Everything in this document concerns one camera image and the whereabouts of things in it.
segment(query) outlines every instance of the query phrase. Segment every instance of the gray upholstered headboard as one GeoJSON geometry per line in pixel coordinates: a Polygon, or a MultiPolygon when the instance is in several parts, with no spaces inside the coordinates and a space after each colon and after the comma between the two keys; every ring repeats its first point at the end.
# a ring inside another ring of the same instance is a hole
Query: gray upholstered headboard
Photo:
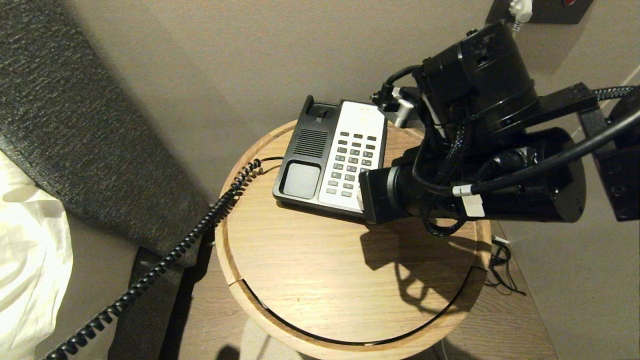
{"type": "Polygon", "coordinates": [[[158,255],[208,208],[58,0],[0,0],[0,150],[68,211],[158,255]]]}

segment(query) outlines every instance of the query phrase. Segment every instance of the black cable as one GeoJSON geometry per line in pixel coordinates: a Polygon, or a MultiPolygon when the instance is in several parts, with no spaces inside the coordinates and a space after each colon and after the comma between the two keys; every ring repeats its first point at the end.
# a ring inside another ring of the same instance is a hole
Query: black cable
{"type": "Polygon", "coordinates": [[[389,78],[385,81],[386,85],[393,85],[398,79],[401,79],[409,74],[411,74],[412,72],[416,71],[417,69],[419,69],[422,65],[411,65],[411,66],[407,66],[404,69],[401,69],[395,73],[393,73],[391,76],[389,76],[389,78]]]}
{"type": "MultiPolygon", "coordinates": [[[[492,192],[495,190],[500,190],[506,188],[508,186],[513,186],[522,181],[529,179],[531,177],[535,177],[549,170],[553,170],[555,168],[561,167],[570,163],[571,161],[575,161],[590,152],[593,152],[595,149],[604,146],[606,143],[615,139],[619,135],[622,135],[625,131],[632,129],[635,126],[640,124],[640,109],[635,112],[623,117],[619,121],[614,122],[613,124],[607,126],[605,129],[598,132],[596,135],[587,138],[578,144],[574,145],[571,149],[560,152],[559,154],[553,155],[537,165],[533,165],[531,167],[518,170],[511,174],[507,174],[504,176],[500,176],[496,179],[485,181],[482,183],[472,184],[470,192],[471,194],[482,194],[487,192],[492,192]]],[[[452,196],[454,193],[453,187],[450,186],[442,186],[439,184],[433,184],[428,180],[422,178],[420,174],[414,173],[414,179],[416,179],[426,190],[444,196],[452,196]]]]}
{"type": "Polygon", "coordinates": [[[617,99],[629,94],[636,86],[614,86],[610,88],[601,88],[592,90],[597,101],[617,99]]]}
{"type": "Polygon", "coordinates": [[[498,247],[498,250],[496,251],[495,254],[491,254],[491,260],[489,260],[489,270],[491,270],[491,273],[493,274],[497,282],[491,282],[490,280],[486,280],[484,284],[494,288],[496,288],[498,285],[502,285],[503,287],[507,288],[510,291],[527,296],[527,294],[525,294],[523,291],[518,290],[518,286],[516,285],[515,281],[511,276],[511,270],[509,269],[509,261],[511,261],[511,249],[509,249],[509,247],[506,244],[503,244],[498,241],[493,242],[493,244],[498,247]],[[495,269],[496,266],[502,266],[502,265],[505,266],[505,271],[506,271],[507,279],[509,280],[509,284],[507,284],[506,281],[502,279],[498,271],[495,269]]]}
{"type": "Polygon", "coordinates": [[[103,331],[107,325],[113,321],[113,317],[118,318],[120,315],[139,297],[141,297],[150,286],[160,279],[182,255],[191,248],[191,246],[201,237],[211,226],[214,228],[230,213],[232,203],[242,196],[243,186],[247,177],[251,173],[262,166],[263,161],[281,160],[283,157],[274,156],[272,158],[264,158],[262,160],[254,159],[252,162],[242,167],[242,171],[238,172],[234,178],[234,183],[215,204],[211,206],[209,212],[200,220],[185,238],[176,245],[169,254],[160,260],[150,272],[139,278],[129,289],[123,293],[118,300],[111,305],[105,307],[100,313],[87,322],[74,335],[69,337],[63,343],[60,343],[55,350],[49,352],[43,360],[63,359],[67,360],[68,356],[75,355],[78,347],[85,347],[88,340],[96,337],[96,330],[103,331]]]}
{"type": "MultiPolygon", "coordinates": [[[[471,146],[471,142],[474,137],[474,123],[473,122],[460,122],[458,129],[456,130],[456,139],[451,144],[449,152],[445,157],[442,165],[438,169],[438,172],[431,180],[436,184],[446,183],[450,180],[454,172],[462,166],[467,155],[467,151],[471,146]]],[[[416,162],[413,164],[412,172],[418,173],[419,170],[416,166],[418,163],[422,163],[423,146],[420,146],[420,150],[417,156],[416,162]]],[[[439,226],[431,222],[429,216],[435,206],[435,202],[439,195],[426,192],[422,196],[422,202],[420,205],[420,218],[427,231],[435,236],[450,236],[462,227],[467,222],[467,214],[463,209],[458,209],[458,220],[451,226],[439,226]]]]}

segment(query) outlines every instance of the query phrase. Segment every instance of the black coiled cord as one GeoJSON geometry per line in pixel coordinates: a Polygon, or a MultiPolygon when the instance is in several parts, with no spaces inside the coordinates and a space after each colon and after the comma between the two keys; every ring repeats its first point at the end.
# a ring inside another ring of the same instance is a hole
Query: black coiled cord
{"type": "Polygon", "coordinates": [[[200,220],[187,236],[176,245],[169,254],[160,260],[150,272],[146,273],[143,277],[139,278],[125,293],[123,293],[118,300],[114,301],[111,305],[105,307],[100,313],[87,322],[82,328],[80,328],[74,335],[69,337],[63,343],[60,343],[58,347],[52,352],[49,352],[43,360],[55,360],[63,359],[67,360],[68,356],[75,355],[78,352],[78,347],[85,347],[88,344],[88,340],[96,337],[96,330],[103,331],[106,325],[109,325],[113,321],[113,317],[118,318],[120,315],[139,297],[141,297],[156,280],[160,279],[174,263],[182,257],[182,255],[191,248],[191,246],[201,237],[206,230],[211,226],[214,228],[230,213],[232,209],[232,203],[237,200],[239,196],[243,194],[243,186],[247,177],[251,173],[262,166],[263,161],[269,160],[281,160],[281,156],[275,156],[272,158],[264,158],[262,160],[255,159],[242,167],[242,171],[239,171],[234,178],[234,183],[227,192],[225,192],[219,199],[213,204],[209,212],[200,220]]]}
{"type": "Polygon", "coordinates": [[[595,95],[597,101],[603,101],[623,97],[635,88],[635,86],[614,86],[611,88],[592,90],[592,92],[593,95],[595,95]]]}

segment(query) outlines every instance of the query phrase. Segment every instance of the white plug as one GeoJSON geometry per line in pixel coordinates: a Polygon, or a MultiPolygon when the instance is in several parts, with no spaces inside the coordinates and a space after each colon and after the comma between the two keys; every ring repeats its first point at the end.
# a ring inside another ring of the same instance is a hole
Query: white plug
{"type": "Polygon", "coordinates": [[[509,5],[509,13],[515,17],[513,23],[513,36],[522,28],[522,24],[531,20],[533,15],[533,0],[512,0],[509,5]]]}

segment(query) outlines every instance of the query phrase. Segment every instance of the power outlet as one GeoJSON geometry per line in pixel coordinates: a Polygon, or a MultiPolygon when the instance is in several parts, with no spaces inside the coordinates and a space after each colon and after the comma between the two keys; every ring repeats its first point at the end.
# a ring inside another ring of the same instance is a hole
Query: power outlet
{"type": "MultiPolygon", "coordinates": [[[[593,0],[533,0],[533,16],[529,22],[535,24],[577,24],[591,6],[593,0]]],[[[511,0],[494,0],[486,17],[491,24],[502,19],[513,22],[509,13],[511,0]]]]}

